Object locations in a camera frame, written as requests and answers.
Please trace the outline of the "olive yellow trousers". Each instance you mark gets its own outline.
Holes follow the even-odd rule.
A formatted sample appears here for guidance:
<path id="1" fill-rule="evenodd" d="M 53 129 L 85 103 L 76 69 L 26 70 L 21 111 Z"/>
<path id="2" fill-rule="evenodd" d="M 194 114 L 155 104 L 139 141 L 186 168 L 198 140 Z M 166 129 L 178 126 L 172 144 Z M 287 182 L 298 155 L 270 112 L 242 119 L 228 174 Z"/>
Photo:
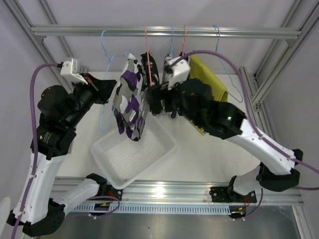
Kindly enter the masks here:
<path id="1" fill-rule="evenodd" d="M 212 89 L 214 104 L 211 110 L 201 112 L 197 117 L 185 117 L 204 132 L 224 139 L 227 129 L 224 124 L 225 120 L 222 118 L 223 115 L 221 110 L 228 104 L 227 88 L 196 55 L 191 56 L 190 74 L 188 79 L 199 79 L 203 83 L 208 84 Z"/>

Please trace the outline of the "purple camouflage trousers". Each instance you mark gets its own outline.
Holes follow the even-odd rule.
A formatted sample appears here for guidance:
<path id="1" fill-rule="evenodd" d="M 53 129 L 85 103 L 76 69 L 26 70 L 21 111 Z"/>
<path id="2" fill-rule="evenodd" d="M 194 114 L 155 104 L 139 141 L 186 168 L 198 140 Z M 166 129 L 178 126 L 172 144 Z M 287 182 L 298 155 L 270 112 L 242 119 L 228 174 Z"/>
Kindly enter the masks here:
<path id="1" fill-rule="evenodd" d="M 112 110 L 119 134 L 125 133 L 132 141 L 142 137 L 149 113 L 147 79 L 142 63 L 129 54 L 116 84 Z"/>

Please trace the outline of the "white plastic basket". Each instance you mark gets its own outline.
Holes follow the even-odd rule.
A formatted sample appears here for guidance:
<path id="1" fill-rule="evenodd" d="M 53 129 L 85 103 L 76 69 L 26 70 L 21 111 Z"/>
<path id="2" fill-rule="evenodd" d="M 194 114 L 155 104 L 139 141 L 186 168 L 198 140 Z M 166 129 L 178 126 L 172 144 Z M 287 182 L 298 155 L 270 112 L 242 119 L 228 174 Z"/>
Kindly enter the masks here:
<path id="1" fill-rule="evenodd" d="M 159 118 L 149 114 L 139 141 L 132 141 L 114 129 L 94 142 L 91 154 L 102 176 L 116 189 L 124 189 L 174 151 L 176 141 Z"/>

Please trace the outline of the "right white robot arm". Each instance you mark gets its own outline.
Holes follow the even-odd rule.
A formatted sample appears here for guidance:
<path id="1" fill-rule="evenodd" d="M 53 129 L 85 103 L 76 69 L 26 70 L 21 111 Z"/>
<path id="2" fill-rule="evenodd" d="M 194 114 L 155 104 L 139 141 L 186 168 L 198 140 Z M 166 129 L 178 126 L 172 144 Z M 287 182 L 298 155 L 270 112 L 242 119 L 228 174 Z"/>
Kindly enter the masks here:
<path id="1" fill-rule="evenodd" d="M 242 203 L 255 190 L 283 192 L 298 186 L 300 173 L 294 158 L 299 149 L 289 150 L 267 135 L 259 136 L 243 111 L 229 102 L 216 101 L 211 87 L 199 79 L 189 79 L 168 89 L 168 83 L 152 86 L 147 93 L 152 113 L 177 112 L 211 136 L 227 140 L 260 160 L 243 175 L 231 178 L 222 192 L 211 188 L 214 202 Z"/>

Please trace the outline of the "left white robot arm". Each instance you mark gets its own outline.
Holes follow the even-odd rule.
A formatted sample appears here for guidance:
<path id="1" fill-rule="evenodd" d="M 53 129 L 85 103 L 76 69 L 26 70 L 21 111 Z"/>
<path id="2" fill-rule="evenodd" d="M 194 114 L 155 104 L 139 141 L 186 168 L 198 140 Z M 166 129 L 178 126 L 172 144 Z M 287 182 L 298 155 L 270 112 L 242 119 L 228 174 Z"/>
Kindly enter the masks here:
<path id="1" fill-rule="evenodd" d="M 30 237 L 57 231 L 66 216 L 89 199 L 113 201 L 107 180 L 89 174 L 79 185 L 59 198 L 51 197 L 57 172 L 76 136 L 76 127 L 94 104 L 106 104 L 116 80 L 99 80 L 85 75 L 87 83 L 76 83 L 72 93 L 63 86 L 50 86 L 43 91 L 38 104 L 39 123 L 33 123 L 29 176 L 17 206 L 10 211 L 7 223 L 22 226 Z"/>

